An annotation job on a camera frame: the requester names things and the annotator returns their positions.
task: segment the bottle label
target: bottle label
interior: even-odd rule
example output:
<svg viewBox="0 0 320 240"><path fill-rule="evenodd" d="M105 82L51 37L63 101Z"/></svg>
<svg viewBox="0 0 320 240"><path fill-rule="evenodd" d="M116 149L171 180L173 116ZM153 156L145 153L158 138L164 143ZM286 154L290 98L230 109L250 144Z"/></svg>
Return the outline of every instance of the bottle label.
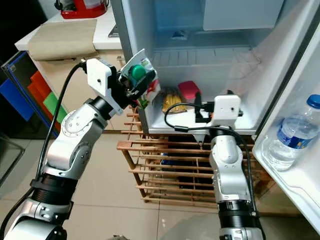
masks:
<svg viewBox="0 0 320 240"><path fill-rule="evenodd" d="M288 137L284 132L282 125L277 132L278 139L286 146L293 149L304 149L310 143L311 139L303 139L296 136Z"/></svg>

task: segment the wooden rack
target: wooden rack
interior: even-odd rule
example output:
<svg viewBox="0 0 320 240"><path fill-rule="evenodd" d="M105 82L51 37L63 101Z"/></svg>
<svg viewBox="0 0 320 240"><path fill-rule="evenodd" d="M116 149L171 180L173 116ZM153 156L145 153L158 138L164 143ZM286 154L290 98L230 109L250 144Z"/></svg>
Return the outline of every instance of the wooden rack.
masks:
<svg viewBox="0 0 320 240"><path fill-rule="evenodd" d="M145 135L136 109L127 114L127 140L120 141L122 151L133 173L136 188L145 202L216 208L213 171L209 164L210 143L201 147L190 136ZM248 144L256 199L275 184L252 154ZM244 169L247 157L244 149Z"/></svg>

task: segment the red appliance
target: red appliance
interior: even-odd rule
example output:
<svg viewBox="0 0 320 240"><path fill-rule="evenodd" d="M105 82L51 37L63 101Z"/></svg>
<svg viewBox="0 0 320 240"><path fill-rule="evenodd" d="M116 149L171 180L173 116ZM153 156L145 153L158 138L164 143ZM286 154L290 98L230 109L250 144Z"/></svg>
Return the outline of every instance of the red appliance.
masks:
<svg viewBox="0 0 320 240"><path fill-rule="evenodd" d="M54 6L64 19L96 18L107 11L105 0L56 0Z"/></svg>

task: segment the yellow food package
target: yellow food package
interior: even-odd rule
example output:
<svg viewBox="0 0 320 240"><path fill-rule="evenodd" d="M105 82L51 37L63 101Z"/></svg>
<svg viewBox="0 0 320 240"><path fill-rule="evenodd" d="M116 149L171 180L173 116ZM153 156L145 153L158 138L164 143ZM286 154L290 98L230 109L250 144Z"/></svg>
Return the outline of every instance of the yellow food package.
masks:
<svg viewBox="0 0 320 240"><path fill-rule="evenodd" d="M174 104L179 104L181 103L181 98L178 95L175 94L167 94L163 100L163 107L162 107L162 112L166 112L168 110L169 107L171 107ZM182 112L186 112L187 109L185 106L181 105L181 106L176 106L173 109L171 109L170 113L182 113Z"/></svg>

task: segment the tiled floor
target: tiled floor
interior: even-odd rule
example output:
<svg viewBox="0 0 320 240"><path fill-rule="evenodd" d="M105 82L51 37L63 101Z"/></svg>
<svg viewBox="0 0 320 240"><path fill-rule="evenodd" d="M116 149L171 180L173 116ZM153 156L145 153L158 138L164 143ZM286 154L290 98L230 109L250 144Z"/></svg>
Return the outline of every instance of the tiled floor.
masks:
<svg viewBox="0 0 320 240"><path fill-rule="evenodd" d="M132 174L116 150L124 135L103 135L73 197L70 220L64 227L68 240L106 240L113 234L131 240L218 240L219 218L214 209L144 203ZM18 140L26 152L0 188L0 221L34 177L42 141ZM19 151L2 154L0 173ZM317 240L304 218L262 217L269 240Z"/></svg>

